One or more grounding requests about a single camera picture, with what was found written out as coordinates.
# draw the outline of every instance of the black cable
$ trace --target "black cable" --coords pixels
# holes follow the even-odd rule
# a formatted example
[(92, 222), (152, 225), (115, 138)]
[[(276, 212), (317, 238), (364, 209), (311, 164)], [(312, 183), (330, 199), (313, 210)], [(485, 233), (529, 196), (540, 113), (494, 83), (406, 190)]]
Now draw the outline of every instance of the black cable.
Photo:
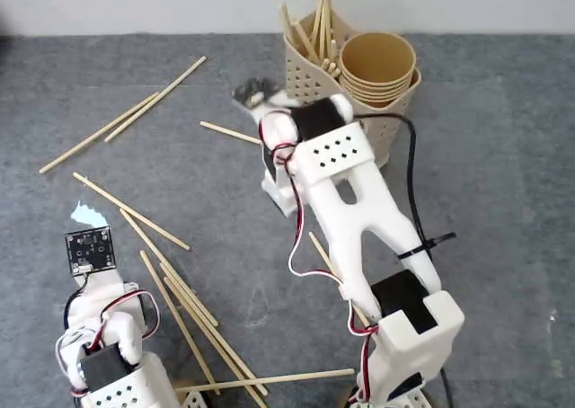
[(82, 294), (82, 292), (84, 291), (84, 288), (86, 288), (86, 285), (88, 285), (88, 277), (89, 276), (90, 276), (90, 274), (88, 273), (86, 275), (86, 279), (84, 279), (84, 283), (82, 284), (82, 287), (80, 287), (74, 293), (72, 293), (72, 295), (66, 301), (66, 306), (64, 306), (64, 330), (68, 330), (68, 328), (70, 327), (70, 324), (68, 323), (68, 315), (70, 314), (70, 306), (72, 305), (72, 302), (74, 301), (74, 299), (79, 297)]
[(443, 387), (446, 389), (447, 406), (449, 408), (455, 408), (456, 403), (453, 401), (453, 394), (451, 393), (451, 385), (447, 379), (447, 373), (444, 368), (440, 370), (441, 380), (443, 381)]
[[(410, 207), (411, 207), (411, 215), (413, 217), (413, 224), (415, 225), (415, 231), (417, 231), (418, 236), (420, 237), (421, 240), (421, 245), (422, 245), (422, 249), (421, 251), (425, 250), (429, 256), (429, 258), (431, 259), (431, 251), (429, 249), (431, 249), (433, 246), (435, 246), (436, 244), (453, 238), (456, 236), (455, 233), (447, 233), (446, 235), (442, 235), (440, 237), (436, 237), (434, 239), (428, 239), (425, 236), (425, 233), (423, 231), (423, 225), (421, 223), (421, 219), (420, 219), (420, 212), (417, 209), (417, 203), (415, 201), (415, 191), (413, 188), (413, 165), (414, 165), (414, 161), (415, 161), (415, 144), (416, 144), (416, 139), (417, 139), (417, 134), (415, 132), (415, 127), (413, 126), (413, 122), (411, 122), (411, 120), (409, 120), (408, 118), (406, 118), (405, 116), (403, 116), (402, 114), (399, 113), (367, 113), (367, 114), (361, 114), (356, 116), (355, 119), (367, 119), (367, 118), (394, 118), (394, 119), (398, 119), (401, 122), (403, 122), (405, 125), (407, 125), (408, 130), (410, 131), (410, 152), (408, 155), (408, 159), (407, 159), (407, 197), (409, 199), (410, 202)], [(407, 252), (406, 254), (413, 254), (419, 252), (418, 251), (419, 248), (416, 248), (410, 252)], [(443, 381), (443, 387), (446, 390), (446, 397), (447, 397), (447, 406), (449, 408), (455, 408), (455, 403), (453, 400), (453, 394), (451, 393), (451, 385), (449, 384), (449, 380), (447, 379), (447, 374), (446, 371), (441, 368), (441, 380)]]

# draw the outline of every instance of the scattered chopsticks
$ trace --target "scattered chopsticks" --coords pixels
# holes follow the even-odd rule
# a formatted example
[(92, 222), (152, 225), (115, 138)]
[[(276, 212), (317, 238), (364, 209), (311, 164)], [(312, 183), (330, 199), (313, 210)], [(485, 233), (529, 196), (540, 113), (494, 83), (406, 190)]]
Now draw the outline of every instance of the scattered chopsticks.
[[(186, 285), (186, 283), (178, 275), (178, 273), (175, 271), (173, 266), (168, 262), (168, 260), (160, 252), (160, 250), (157, 248), (157, 246), (150, 240), (150, 238), (144, 233), (144, 231), (137, 225), (136, 221), (128, 214), (128, 212), (126, 210), (124, 210), (123, 208), (120, 208), (119, 211), (122, 214), (122, 216), (128, 221), (128, 223), (132, 226), (134, 231), (136, 231), (136, 233), (142, 238), (144, 243), (152, 250), (152, 252), (155, 254), (155, 256), (160, 261), (160, 267), (162, 268), (162, 270), (164, 271), (164, 274), (165, 274), (165, 278), (164, 278), (165, 285), (171, 290), (171, 292), (178, 299), (180, 304), (188, 312), (188, 314), (191, 316), (191, 318), (196, 322), (196, 324), (198, 325), (200, 330), (206, 335), (206, 337), (212, 343), (212, 345), (214, 345), (214, 348), (216, 348), (217, 352), (222, 356), (222, 359), (224, 359), (224, 361), (229, 366), (229, 368), (232, 369), (232, 371), (237, 376), (237, 378), (238, 379), (244, 379), (245, 377), (256, 378), (256, 376), (246, 366), (246, 364), (242, 361), (242, 359), (237, 355), (237, 353), (230, 346), (230, 344), (227, 343), (227, 341), (224, 339), (224, 337), (216, 330), (216, 325), (217, 325), (216, 319), (213, 318), (213, 315), (199, 301), (197, 296), (195, 294), (193, 294), (193, 291), (191, 290), (191, 288)], [(145, 261), (146, 267), (148, 267), (149, 260), (146, 260), (147, 259), (146, 253), (140, 252), (140, 255), (142, 256), (142, 259)], [(160, 291), (162, 291), (162, 289), (164, 288), (164, 285), (159, 280), (159, 277), (157, 277), (157, 274), (155, 273), (151, 263), (148, 267), (148, 270), (152, 274), (152, 277), (155, 280), (156, 285), (158, 285), (158, 283), (160, 284), (160, 285), (158, 285), (158, 288), (161, 287)], [(186, 341), (190, 345), (190, 348), (194, 352), (194, 355), (196, 355), (196, 358), (199, 358), (199, 356), (196, 354), (196, 351), (193, 348), (193, 346), (195, 346), (195, 344), (190, 343), (191, 336), (190, 336), (190, 338), (188, 338), (188, 336), (186, 336), (186, 332), (184, 332), (183, 330), (182, 330), (182, 332), (184, 333), (184, 337), (186, 338)], [(202, 370), (204, 371), (204, 374), (208, 377), (209, 373), (204, 369), (204, 367), (202, 367)], [(263, 385), (257, 385), (257, 388), (263, 395), (268, 394), (268, 390)], [(261, 408), (266, 407), (266, 404), (261, 400), (260, 396), (253, 390), (253, 388), (251, 388), (250, 386), (247, 386), (246, 390), (248, 391), (248, 393), (252, 396), (252, 398), (255, 400), (255, 402)]]
[(60, 164), (62, 161), (66, 160), (67, 158), (69, 158), (70, 156), (72, 156), (73, 154), (75, 154), (77, 151), (83, 149), (84, 147), (88, 146), (90, 143), (92, 143), (96, 138), (98, 138), (99, 136), (101, 136), (102, 134), (104, 134), (106, 131), (108, 131), (109, 129), (114, 128), (116, 125), (118, 125), (120, 122), (122, 122), (126, 117), (130, 116), (132, 113), (134, 113), (135, 111), (140, 110), (142, 107), (144, 107), (146, 104), (148, 104), (149, 102), (151, 102), (156, 96), (158, 95), (158, 92), (156, 93), (152, 93), (150, 96), (148, 96), (147, 98), (145, 98), (142, 102), (139, 102), (138, 104), (136, 104), (134, 107), (132, 107), (131, 109), (129, 109), (128, 111), (120, 114), (116, 119), (114, 119), (112, 122), (110, 122), (108, 125), (106, 125), (105, 127), (98, 129), (96, 132), (94, 132), (90, 137), (85, 138), (83, 141), (81, 141), (80, 143), (78, 143), (77, 145), (75, 145), (74, 147), (72, 147), (70, 150), (68, 150), (67, 152), (65, 152), (64, 154), (62, 154), (61, 156), (59, 156), (58, 158), (56, 158), (54, 161), (52, 161), (49, 164), (44, 165), (42, 168), (40, 168), (38, 170), (38, 173), (42, 174), (47, 172), (48, 170), (54, 168), (56, 165)]
[(304, 379), (347, 377), (349, 375), (353, 375), (354, 373), (355, 371), (353, 369), (335, 369), (335, 370), (326, 370), (324, 372), (311, 372), (307, 374), (294, 374), (294, 375), (283, 375), (278, 377), (245, 379), (243, 381), (228, 381), (226, 383), (205, 384), (204, 386), (177, 387), (175, 388), (175, 391), (177, 393), (203, 392), (205, 390), (213, 390), (216, 388), (232, 388), (232, 387), (249, 386), (254, 384), (287, 383), (290, 381), (302, 381)]
[[(173, 266), (170, 264), (170, 262), (168, 262), (168, 259), (165, 258), (165, 256), (160, 252), (160, 250), (157, 248), (154, 242), (152, 242), (152, 240), (150, 240), (150, 238), (146, 235), (146, 233), (144, 233), (144, 231), (138, 226), (138, 224), (136, 224), (136, 221), (134, 221), (134, 219), (128, 214), (128, 212), (123, 208), (120, 208), (119, 213), (121, 213), (122, 216), (131, 225), (131, 227), (134, 228), (134, 231), (140, 236), (140, 238), (144, 241), (144, 243), (147, 244), (148, 248), (152, 250), (152, 252), (158, 258), (158, 260), (160, 260), (160, 262), (164, 264), (165, 268), (166, 269), (171, 268), (172, 269), (171, 272), (176, 273), (176, 271), (173, 269)], [(206, 311), (206, 313), (202, 314), (203, 319), (207, 322), (212, 323), (212, 325), (217, 326), (218, 322), (216, 321), (216, 318), (214, 318), (213, 315), (208, 312), (208, 309), (199, 301), (199, 298), (193, 293), (191, 288), (189, 288), (189, 290), (190, 290), (189, 293), (190, 301), (199, 305), (199, 308), (202, 311)]]
[[(238, 379), (243, 380), (243, 375), (242, 375), (242, 372), (240, 371), (240, 369), (238, 369), (238, 367), (233, 363), (233, 361), (232, 361), (232, 359), (230, 359), (230, 356), (228, 355), (228, 353), (222, 349), (222, 347), (220, 346), (220, 343), (218, 343), (218, 340), (214, 337), (214, 335), (210, 332), (210, 330), (208, 330), (206, 328), (206, 325), (198, 318), (197, 311), (194, 311), (194, 309), (191, 307), (191, 304), (184, 299), (182, 292), (178, 290), (178, 287), (176, 286), (176, 284), (174, 282), (172, 282), (169, 278), (164, 278), (164, 284), (168, 286), (168, 288), (171, 290), (172, 294), (174, 294), (174, 296), (178, 299), (178, 301), (183, 306), (183, 308), (188, 312), (188, 314), (191, 316), (191, 318), (194, 320), (194, 322), (198, 325), (200, 330), (204, 333), (206, 338), (208, 338), (208, 340), (213, 345), (213, 347), (216, 349), (218, 354), (222, 357), (222, 359), (224, 360), (226, 365), (230, 369), (232, 369), (232, 372), (234, 372), (234, 375)], [(265, 391), (265, 393), (264, 392), (262, 392), (262, 393), (264, 395), (267, 395), (268, 390), (265, 387), (263, 387), (262, 385), (259, 385), (259, 386), (261, 386), (263, 388), (263, 390)], [(263, 402), (261, 397), (255, 392), (255, 390), (253, 390), (253, 388), (251, 386), (245, 386), (245, 389), (250, 394), (250, 396), (253, 398), (253, 400), (255, 401), (256, 404), (258, 404), (261, 408), (265, 408), (266, 404)]]
[(165, 97), (165, 95), (167, 95), (169, 92), (171, 92), (174, 87), (176, 87), (178, 84), (183, 82), (186, 79), (186, 77), (188, 75), (190, 75), (191, 73), (193, 73), (196, 70), (196, 68), (198, 68), (201, 64), (204, 63), (205, 60), (206, 60), (205, 56), (202, 56), (199, 60), (197, 60), (191, 67), (189, 67), (186, 71), (184, 71), (184, 73), (182, 75), (180, 75), (173, 82), (171, 82), (165, 89), (163, 89), (152, 101), (147, 103), (144, 107), (142, 107), (134, 115), (132, 115), (128, 120), (126, 120), (124, 123), (122, 123), (116, 129), (114, 129), (104, 139), (104, 141), (106, 143), (108, 143), (110, 140), (112, 140), (114, 137), (116, 137), (120, 132), (122, 132), (124, 129), (126, 129), (132, 123), (134, 123), (140, 116), (142, 116), (144, 113), (146, 113), (152, 107), (154, 107), (158, 101), (160, 101), (162, 98)]
[(161, 228), (159, 225), (155, 224), (154, 222), (152, 222), (151, 220), (149, 220), (147, 217), (145, 217), (144, 215), (136, 212), (133, 208), (131, 208), (130, 206), (128, 206), (127, 204), (123, 203), (122, 201), (118, 200), (116, 197), (114, 197), (113, 195), (109, 194), (107, 191), (105, 191), (104, 189), (100, 188), (98, 185), (96, 185), (94, 182), (90, 182), (88, 180), (87, 177), (82, 176), (81, 174), (78, 174), (76, 172), (74, 172), (74, 177), (82, 182), (83, 184), (85, 184), (86, 186), (89, 186), (90, 188), (92, 188), (94, 191), (98, 192), (100, 195), (102, 195), (104, 198), (108, 199), (109, 201), (111, 201), (112, 203), (114, 203), (116, 206), (118, 206), (119, 208), (123, 208), (125, 211), (127, 211), (130, 215), (132, 215), (133, 217), (136, 217), (137, 219), (139, 219), (140, 221), (142, 221), (144, 224), (146, 224), (147, 226), (153, 228), (155, 231), (157, 231), (158, 233), (160, 233), (161, 235), (163, 235), (164, 237), (166, 237), (167, 239), (170, 239), (172, 242), (174, 242), (175, 244), (177, 244), (178, 246), (181, 246), (183, 249), (185, 250), (189, 250), (190, 247), (185, 244), (182, 240), (180, 240), (179, 238), (177, 238), (175, 235), (171, 235), (170, 233), (168, 233), (167, 231), (165, 231), (163, 228)]
[(213, 123), (209, 122), (201, 121), (199, 124), (204, 128), (212, 129), (214, 131), (221, 132), (222, 134), (227, 134), (228, 136), (239, 138), (240, 140), (249, 141), (254, 145), (261, 145), (261, 141), (256, 137), (246, 136), (241, 132), (233, 131), (232, 129), (228, 128), (219, 127), (218, 125), (214, 125)]
[[(208, 364), (206, 363), (206, 361), (202, 357), (201, 352), (199, 352), (198, 345), (196, 345), (196, 342), (194, 342), (194, 340), (192, 339), (190, 331), (186, 327), (186, 324), (184, 323), (184, 321), (181, 319), (181, 315), (178, 312), (178, 309), (176, 309), (176, 305), (170, 299), (170, 296), (168, 295), (168, 292), (165, 290), (164, 285), (162, 285), (162, 281), (160, 280), (160, 277), (158, 276), (158, 274), (155, 272), (154, 266), (152, 266), (150, 259), (147, 257), (147, 254), (144, 251), (140, 251), (140, 256), (142, 257), (144, 264), (146, 265), (148, 271), (150, 272), (150, 276), (154, 280), (155, 285), (160, 290), (160, 293), (162, 293), (162, 297), (164, 298), (165, 303), (168, 305), (170, 312), (172, 312), (174, 320), (176, 320), (176, 323), (180, 327), (180, 330), (184, 336), (184, 339), (186, 340), (186, 342), (190, 346), (191, 352), (193, 352), (194, 356), (196, 357), (196, 360), (198, 361), (199, 366), (201, 367), (201, 370), (204, 372), (206, 379), (208, 380), (208, 382), (210, 382), (210, 383), (212, 383), (212, 385), (214, 385), (216, 380), (214, 379), (214, 376), (212, 375), (211, 370), (209, 370)], [(219, 389), (215, 388), (214, 390), (216, 391), (216, 393), (218, 395), (220, 394)]]

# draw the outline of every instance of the white wire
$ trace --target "white wire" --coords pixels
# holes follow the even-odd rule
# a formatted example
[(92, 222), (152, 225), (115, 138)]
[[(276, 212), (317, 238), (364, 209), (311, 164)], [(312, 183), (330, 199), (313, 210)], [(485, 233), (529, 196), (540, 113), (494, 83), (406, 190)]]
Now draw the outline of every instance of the white wire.
[(59, 338), (57, 338), (56, 345), (54, 346), (54, 353), (56, 354), (56, 360), (57, 360), (57, 364), (60, 366), (60, 370), (62, 371), (64, 376), (67, 377), (68, 373), (67, 373), (66, 368), (64, 367), (64, 361), (62, 360), (62, 356), (60, 354), (60, 349), (61, 349), (60, 344), (62, 343), (64, 336), (66, 336), (65, 333), (62, 336), (60, 336)]
[(363, 345), (361, 345), (361, 362), (360, 362), (360, 371), (359, 373), (361, 374), (361, 382), (363, 383), (363, 397), (358, 398), (358, 400), (360, 402), (366, 402), (365, 397), (366, 397), (366, 383), (365, 383), (365, 375), (363, 373), (363, 371), (365, 370), (366, 364), (364, 363), (364, 355), (363, 355), (363, 351), (367, 348), (367, 342), (369, 341), (370, 336), (366, 336), (366, 339), (363, 341)]
[(328, 271), (299, 272), (299, 271), (296, 271), (296, 269), (294, 269), (294, 256), (296, 255), (297, 248), (299, 247), (299, 244), (302, 240), (303, 233), (304, 233), (305, 207), (304, 207), (304, 203), (302, 203), (302, 200), (299, 196), (299, 193), (296, 190), (296, 186), (295, 186), (296, 184), (295, 184), (295, 181), (292, 179), (291, 173), (289, 172), (289, 170), (286, 170), (286, 173), (290, 178), (289, 181), (292, 183), (292, 188), (294, 190), (294, 197), (296, 198), (297, 209), (298, 209), (298, 211), (301, 212), (301, 217), (302, 217), (301, 224), (297, 228), (296, 241), (294, 242), (294, 246), (292, 247), (291, 252), (289, 253), (289, 257), (287, 258), (287, 266), (289, 267), (289, 271), (291, 271), (292, 274), (298, 276), (299, 278), (303, 278), (305, 276), (310, 276), (310, 275), (326, 276), (330, 279), (333, 279), (338, 285), (342, 285), (343, 281)]
[[(56, 354), (56, 360), (58, 365), (60, 366), (60, 370), (62, 371), (62, 373), (67, 377), (68, 373), (67, 373), (67, 364), (65, 363), (65, 361), (62, 359), (62, 353), (61, 351), (67, 347), (68, 345), (70, 345), (71, 343), (76, 342), (78, 339), (82, 338), (83, 336), (85, 336), (86, 332), (92, 332), (95, 333), (95, 331), (93, 329), (90, 329), (88, 327), (82, 327), (79, 329), (69, 329), (66, 330), (64, 332), (64, 334), (62, 334), (59, 338), (57, 338), (56, 340), (56, 344), (54, 346), (54, 353)], [(78, 335), (77, 338), (75, 338), (73, 341), (66, 341), (65, 342), (65, 338), (67, 337), (72, 337), (72, 336), (76, 336)]]

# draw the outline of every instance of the white wall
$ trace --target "white wall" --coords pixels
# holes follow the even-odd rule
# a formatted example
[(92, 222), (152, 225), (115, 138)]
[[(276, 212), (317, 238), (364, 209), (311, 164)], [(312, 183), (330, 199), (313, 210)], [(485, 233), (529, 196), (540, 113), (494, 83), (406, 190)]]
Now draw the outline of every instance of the white wall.
[[(131, 32), (280, 31), (315, 0), (0, 0), (0, 32), (79, 35)], [(424, 32), (575, 32), (575, 0), (334, 0), (359, 29)]]

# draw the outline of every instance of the stacked paper cups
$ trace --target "stacked paper cups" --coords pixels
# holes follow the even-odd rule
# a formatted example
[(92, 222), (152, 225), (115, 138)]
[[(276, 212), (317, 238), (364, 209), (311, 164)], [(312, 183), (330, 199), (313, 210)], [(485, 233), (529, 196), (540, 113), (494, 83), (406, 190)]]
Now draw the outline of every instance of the stacked paper cups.
[(341, 48), (339, 81), (354, 98), (385, 107), (407, 91), (415, 69), (411, 44), (391, 33), (360, 33)]

